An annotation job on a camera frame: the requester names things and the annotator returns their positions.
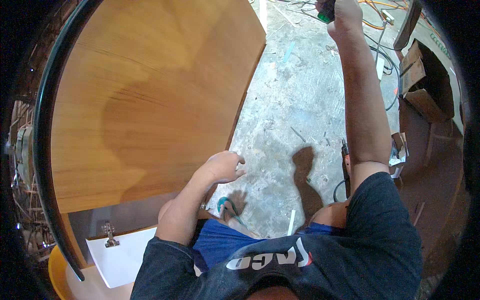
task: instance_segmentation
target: concrete floor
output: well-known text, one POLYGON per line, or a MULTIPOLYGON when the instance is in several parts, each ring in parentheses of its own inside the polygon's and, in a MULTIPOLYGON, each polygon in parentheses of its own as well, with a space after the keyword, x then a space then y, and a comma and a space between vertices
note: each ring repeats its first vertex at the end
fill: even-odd
MULTIPOLYGON (((252 4, 257 15, 259 3, 257 0, 252 4)), ((276 238, 287 234, 292 210, 296 210, 296 229, 316 210, 333 202, 334 188, 343 180, 341 139, 346 137, 345 107, 340 57, 326 25, 288 11, 285 3, 277 1, 275 5, 296 24, 297 28, 293 28, 273 3, 266 3, 267 44, 230 146, 231 151, 245 157, 247 174, 236 182, 219 185, 207 208, 216 210, 218 199, 228 196, 250 230, 263 238, 276 238), (292 42, 295 42, 293 51, 288 61, 283 62, 292 42)), ((360 6, 364 19, 381 25, 372 8, 366 4, 360 6)), ((402 10, 390 12, 396 23, 385 30, 382 39, 382 44, 389 47, 406 15, 402 10)), ((363 29, 378 40, 380 30, 366 25, 363 29)), ((421 25, 416 26, 404 54, 413 37, 430 47, 449 73, 453 72, 448 68, 451 62, 430 38, 429 29, 421 25)), ((395 53, 389 50, 388 55, 398 65, 395 53)), ((395 96, 396 73, 383 75, 380 86, 387 107, 395 96)), ((456 111, 458 94, 454 89, 456 111)), ((387 115, 390 127, 398 130, 398 101, 387 115)), ((338 189, 337 197, 341 201, 345 199, 343 185, 338 189)))

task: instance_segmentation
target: hand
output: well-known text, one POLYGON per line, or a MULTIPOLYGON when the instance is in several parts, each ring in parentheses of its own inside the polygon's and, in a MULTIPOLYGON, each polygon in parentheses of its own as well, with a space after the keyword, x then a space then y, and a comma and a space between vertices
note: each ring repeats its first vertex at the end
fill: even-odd
POLYGON ((211 156, 195 175, 209 178, 212 184, 229 183, 247 173, 243 169, 237 170, 239 163, 245 164, 245 159, 234 152, 223 151, 211 156))
MULTIPOLYGON (((317 10, 325 1, 329 0, 317 0, 317 10)), ((363 39, 362 17, 363 12, 357 0, 336 0, 335 20, 328 24, 328 34, 337 44, 343 41, 351 42, 359 36, 363 39)))

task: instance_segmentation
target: flip-flop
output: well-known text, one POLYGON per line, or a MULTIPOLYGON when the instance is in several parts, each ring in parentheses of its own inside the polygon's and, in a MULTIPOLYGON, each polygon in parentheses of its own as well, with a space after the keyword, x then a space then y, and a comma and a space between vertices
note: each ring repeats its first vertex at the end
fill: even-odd
POLYGON ((218 200, 218 203, 216 204, 216 209, 217 209, 218 213, 220 213, 221 205, 223 205, 223 213, 228 212, 231 217, 237 219, 237 221, 238 221, 240 224, 242 224, 243 226, 245 226, 244 223, 240 220, 240 217, 238 216, 239 213, 238 213, 238 211, 237 211, 237 208, 235 207, 235 204, 234 204, 232 201, 230 201, 230 199, 228 199, 227 197, 222 197, 222 198, 220 198, 220 199, 218 200), (228 211, 228 209, 225 207, 225 202, 227 202, 227 201, 232 205, 233 212, 236 214, 236 216, 234 216, 233 213, 231 213, 230 211, 228 211))

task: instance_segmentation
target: person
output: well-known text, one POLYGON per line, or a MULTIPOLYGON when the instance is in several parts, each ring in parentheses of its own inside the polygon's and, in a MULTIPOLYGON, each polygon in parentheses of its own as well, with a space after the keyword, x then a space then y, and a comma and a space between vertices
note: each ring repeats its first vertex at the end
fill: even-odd
MULTIPOLYGON (((237 169, 243 157, 218 153, 161 208, 131 299, 413 298, 421 242, 389 175, 390 130, 361 22, 356 0, 336 0, 327 28, 344 75, 352 197, 277 239, 256 239, 215 218, 197 221, 207 214, 200 205, 213 184, 245 174, 237 169)), ((236 219, 230 205, 224 201, 221 210, 236 219)))

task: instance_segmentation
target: cardboard box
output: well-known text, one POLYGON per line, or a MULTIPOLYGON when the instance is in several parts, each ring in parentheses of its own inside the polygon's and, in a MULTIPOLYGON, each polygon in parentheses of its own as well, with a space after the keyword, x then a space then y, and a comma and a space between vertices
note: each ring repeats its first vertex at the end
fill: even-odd
POLYGON ((395 132, 392 134, 392 150, 390 152, 390 159, 388 160, 388 169, 390 170, 390 177, 395 179, 400 176, 403 165, 407 161, 408 147, 405 133, 395 132))
POLYGON ((400 65, 400 95, 430 123, 453 118, 450 77, 435 54, 414 39, 400 65))

